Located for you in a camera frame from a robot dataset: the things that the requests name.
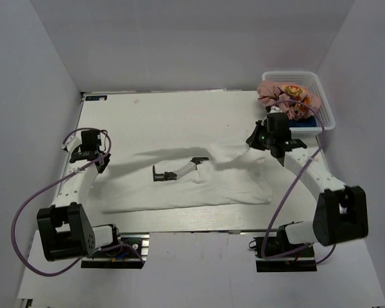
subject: white laundry basket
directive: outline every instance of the white laundry basket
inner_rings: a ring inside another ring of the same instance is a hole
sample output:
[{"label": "white laundry basket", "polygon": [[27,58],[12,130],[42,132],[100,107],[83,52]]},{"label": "white laundry basket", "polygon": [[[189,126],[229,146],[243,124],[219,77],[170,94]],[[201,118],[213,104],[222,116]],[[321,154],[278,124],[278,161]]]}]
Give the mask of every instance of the white laundry basket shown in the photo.
[{"label": "white laundry basket", "polygon": [[[327,97],[316,74],[302,71],[265,72],[262,74],[262,80],[295,83],[307,87],[312,93],[321,98],[322,105],[318,111],[318,115],[325,126],[325,130],[331,130],[335,127],[334,115],[332,114]],[[293,127],[291,131],[294,137],[302,137],[318,135],[322,132],[322,129],[321,127]]]}]

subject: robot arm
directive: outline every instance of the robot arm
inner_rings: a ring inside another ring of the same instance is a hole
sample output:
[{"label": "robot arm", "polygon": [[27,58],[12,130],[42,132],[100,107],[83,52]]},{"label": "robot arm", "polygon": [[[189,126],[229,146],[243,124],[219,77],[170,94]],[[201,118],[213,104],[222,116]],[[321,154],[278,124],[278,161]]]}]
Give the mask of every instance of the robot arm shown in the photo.
[{"label": "robot arm", "polygon": [[[82,131],[81,140],[71,137],[64,144],[64,150],[71,154],[69,173],[103,155],[100,146],[99,130]],[[110,155],[107,155],[69,178],[52,205],[37,213],[38,230],[48,261],[91,257],[98,248],[119,243],[118,229],[114,225],[92,227],[82,206],[93,181],[105,170],[109,161]],[[58,230],[63,225],[68,225],[69,230],[66,230],[67,227]]]},{"label": "robot arm", "polygon": [[[291,138],[287,115],[268,114],[266,125],[261,121],[247,144],[258,150],[270,150],[285,168],[297,175],[311,159],[306,145]],[[313,221],[281,226],[288,244],[319,242],[323,246],[364,238],[368,235],[366,196],[359,186],[349,187],[335,178],[317,161],[312,161],[300,177],[317,201]]]}]

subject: white cloth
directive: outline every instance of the white cloth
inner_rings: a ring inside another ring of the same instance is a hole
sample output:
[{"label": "white cloth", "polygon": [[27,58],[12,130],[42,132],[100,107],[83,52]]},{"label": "white cloth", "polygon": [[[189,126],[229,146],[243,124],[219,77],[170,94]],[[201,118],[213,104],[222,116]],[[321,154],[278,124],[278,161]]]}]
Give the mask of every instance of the white cloth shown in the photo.
[{"label": "white cloth", "polygon": [[[249,149],[245,144],[247,136],[243,132],[223,142],[209,144],[206,150],[210,161],[198,165],[197,170],[179,180],[153,182],[152,166],[148,166],[127,175],[132,179],[131,185],[124,184],[120,188],[119,182],[105,185],[102,190],[103,212],[269,203],[272,191],[262,177],[264,154]],[[194,154],[190,158],[158,162],[155,164],[156,172],[177,170],[192,157]]]}]

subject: white table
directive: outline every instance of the white table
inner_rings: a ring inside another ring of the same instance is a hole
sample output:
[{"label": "white table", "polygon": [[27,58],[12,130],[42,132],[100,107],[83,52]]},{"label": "white table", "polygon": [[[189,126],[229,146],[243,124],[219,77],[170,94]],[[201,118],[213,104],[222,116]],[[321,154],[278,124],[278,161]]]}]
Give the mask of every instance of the white table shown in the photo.
[{"label": "white table", "polygon": [[[252,131],[260,118],[256,92],[179,92],[108,95],[86,101],[78,127],[107,129],[111,173],[99,176],[85,204],[93,225],[115,223],[121,232],[260,230],[267,227],[294,179],[274,158],[266,162],[270,205],[225,205],[102,215],[99,194],[109,177],[126,172],[126,157],[157,148],[197,147],[226,133]],[[316,139],[304,139],[313,150]],[[191,157],[191,151],[181,153]],[[299,183],[275,225],[311,219],[316,202]],[[80,269],[53,278],[25,271],[19,298],[36,307],[348,307],[384,305],[364,241],[339,245],[316,273],[256,273],[247,248],[251,235],[152,234],[142,270]],[[316,245],[317,258],[328,248]],[[47,262],[36,232],[29,261],[43,271],[70,261]]]},{"label": "white table", "polygon": [[[281,197],[295,178],[268,152],[265,178],[273,189],[269,205],[219,205],[189,209],[154,210],[123,214],[102,214],[101,199],[107,185],[132,168],[131,155],[164,149],[160,157],[146,159],[146,166],[160,159],[191,158],[200,146],[248,130],[264,115],[256,91],[173,92],[108,95],[105,101],[84,101],[78,127],[108,130],[112,156],[106,172],[97,177],[85,204],[93,225],[115,223],[120,231],[260,230],[265,229]],[[303,139],[311,152],[314,137]],[[289,197],[275,222],[278,227],[291,221],[311,220],[316,202],[302,183]]]}]

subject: white wall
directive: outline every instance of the white wall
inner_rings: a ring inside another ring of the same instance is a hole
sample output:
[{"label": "white wall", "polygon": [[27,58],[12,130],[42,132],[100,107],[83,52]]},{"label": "white wall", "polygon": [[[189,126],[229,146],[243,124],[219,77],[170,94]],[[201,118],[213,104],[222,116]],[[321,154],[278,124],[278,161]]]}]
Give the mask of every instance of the white wall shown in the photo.
[{"label": "white wall", "polygon": [[[61,171],[60,143],[79,111],[80,94],[28,0],[0,1],[0,307],[13,307],[24,266],[10,243],[18,206]],[[28,251],[35,215],[22,214],[19,244]]]},{"label": "white wall", "polygon": [[256,89],[316,71],[354,0],[31,0],[80,91]]},{"label": "white wall", "polygon": [[366,190],[366,244],[385,296],[385,0],[355,2],[318,74],[337,122],[327,159]]}]

